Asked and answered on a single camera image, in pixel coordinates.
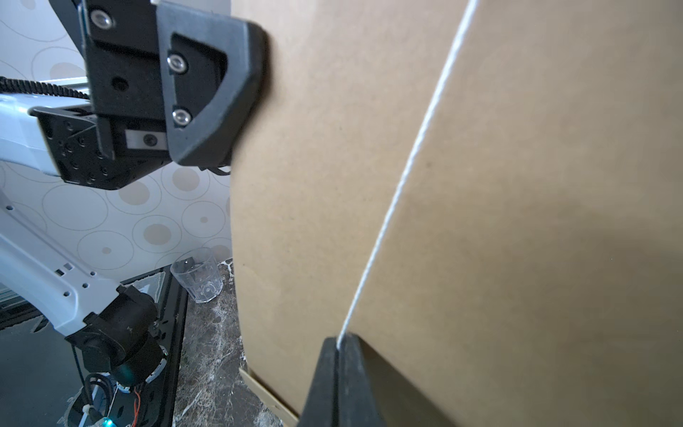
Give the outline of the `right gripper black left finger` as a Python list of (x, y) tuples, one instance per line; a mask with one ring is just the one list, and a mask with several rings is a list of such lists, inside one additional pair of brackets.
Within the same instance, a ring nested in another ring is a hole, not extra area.
[(338, 425), (338, 350), (334, 337), (323, 341), (298, 427)]

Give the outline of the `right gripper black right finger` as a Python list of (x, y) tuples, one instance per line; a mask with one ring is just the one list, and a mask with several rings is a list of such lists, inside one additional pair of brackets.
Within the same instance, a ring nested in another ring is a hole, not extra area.
[(361, 342), (355, 334), (347, 334), (339, 350), (339, 425), (386, 425), (367, 374)]

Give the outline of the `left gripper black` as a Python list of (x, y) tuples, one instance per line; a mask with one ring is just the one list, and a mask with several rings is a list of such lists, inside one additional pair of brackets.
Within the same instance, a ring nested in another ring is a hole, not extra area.
[(83, 56), (106, 158), (231, 163), (263, 89), (262, 27), (168, 2), (157, 11), (151, 1), (50, 5)]

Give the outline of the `brown file envelope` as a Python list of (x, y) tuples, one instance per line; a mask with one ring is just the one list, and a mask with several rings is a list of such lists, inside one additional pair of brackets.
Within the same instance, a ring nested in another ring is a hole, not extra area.
[(252, 375), (364, 343), (393, 426), (682, 423), (679, 1), (236, 1)]
[(256, 376), (252, 375), (248, 368), (240, 368), (239, 373), (247, 388), (261, 400), (261, 403), (263, 403), (274, 416), (277, 416), (282, 425), (288, 427), (295, 427), (298, 425), (299, 416), (263, 385)]

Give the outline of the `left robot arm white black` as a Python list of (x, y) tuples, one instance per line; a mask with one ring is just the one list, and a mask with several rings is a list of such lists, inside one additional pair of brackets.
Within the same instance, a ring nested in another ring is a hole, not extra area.
[(1, 160), (41, 175), (28, 208), (1, 199), (1, 282), (133, 388), (169, 347), (150, 296), (124, 286), (154, 256), (232, 240), (226, 178), (264, 90), (258, 24), (168, 1), (54, 1), (87, 91), (1, 81)]

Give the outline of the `clear plastic cup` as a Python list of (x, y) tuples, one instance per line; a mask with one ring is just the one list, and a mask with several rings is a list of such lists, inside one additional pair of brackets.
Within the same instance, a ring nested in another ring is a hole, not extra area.
[(211, 302), (222, 293), (223, 282), (213, 251), (200, 247), (181, 255), (170, 272), (197, 304)]

